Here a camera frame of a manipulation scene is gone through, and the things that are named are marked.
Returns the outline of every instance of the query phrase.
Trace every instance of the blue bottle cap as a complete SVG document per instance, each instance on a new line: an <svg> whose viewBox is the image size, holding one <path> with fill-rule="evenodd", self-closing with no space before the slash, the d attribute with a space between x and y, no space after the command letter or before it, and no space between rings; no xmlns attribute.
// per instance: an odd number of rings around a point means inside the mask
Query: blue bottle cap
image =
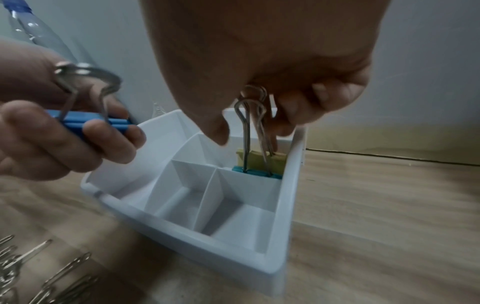
<svg viewBox="0 0 480 304"><path fill-rule="evenodd" d="M31 13L32 9L25 0L3 0L3 7L10 12Z"/></svg>

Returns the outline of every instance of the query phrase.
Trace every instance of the wall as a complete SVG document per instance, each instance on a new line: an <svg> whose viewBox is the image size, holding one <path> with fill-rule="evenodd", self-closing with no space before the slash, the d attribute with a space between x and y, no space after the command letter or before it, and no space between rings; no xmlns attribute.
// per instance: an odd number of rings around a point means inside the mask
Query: wall
<svg viewBox="0 0 480 304"><path fill-rule="evenodd" d="M138 120L176 108L135 0L29 0L83 61L124 78L121 100ZM317 149L480 163L480 2L393 0L372 81L352 106L310 128ZM0 34L10 34L6 14Z"/></svg>

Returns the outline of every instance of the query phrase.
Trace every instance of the wooden table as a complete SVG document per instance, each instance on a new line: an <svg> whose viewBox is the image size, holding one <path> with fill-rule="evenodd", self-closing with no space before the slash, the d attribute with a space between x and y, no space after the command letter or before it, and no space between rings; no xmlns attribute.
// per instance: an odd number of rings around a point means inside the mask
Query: wooden table
<svg viewBox="0 0 480 304"><path fill-rule="evenodd" d="M0 235L26 250L24 303L56 269L100 274L92 303L480 303L480 168L308 152L287 285L269 298L136 233L79 191L80 174L0 178Z"/></svg>

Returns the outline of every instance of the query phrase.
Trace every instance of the person's left hand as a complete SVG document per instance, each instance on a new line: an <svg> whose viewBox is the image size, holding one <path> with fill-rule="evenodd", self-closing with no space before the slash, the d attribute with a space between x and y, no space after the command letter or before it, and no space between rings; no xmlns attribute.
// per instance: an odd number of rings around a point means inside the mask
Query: person's left hand
<svg viewBox="0 0 480 304"><path fill-rule="evenodd" d="M52 180L70 171L88 172L103 159L129 163L146 141L135 125L122 135L103 120L84 124L88 143L65 128L45 109L59 110L69 97L54 79L58 54L34 45L0 41L0 175ZM105 83L83 79L74 111L97 112L94 101ZM113 96L108 114L127 119L128 111Z"/></svg>

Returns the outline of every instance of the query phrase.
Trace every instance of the desk organizer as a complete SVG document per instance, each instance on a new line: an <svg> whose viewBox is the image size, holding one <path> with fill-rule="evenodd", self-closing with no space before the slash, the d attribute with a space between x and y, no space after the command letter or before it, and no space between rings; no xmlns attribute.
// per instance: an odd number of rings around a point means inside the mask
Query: desk organizer
<svg viewBox="0 0 480 304"><path fill-rule="evenodd" d="M278 139L278 151L288 154L283 179L259 177L232 171L236 151L243 147L243 127L233 109L224 116L230 139L223 147L180 110L140 124L147 143L135 160L128 165L105 161L84 177L81 188L160 244L278 295L285 285L306 130L298 127ZM255 132L251 146L259 148Z"/></svg>

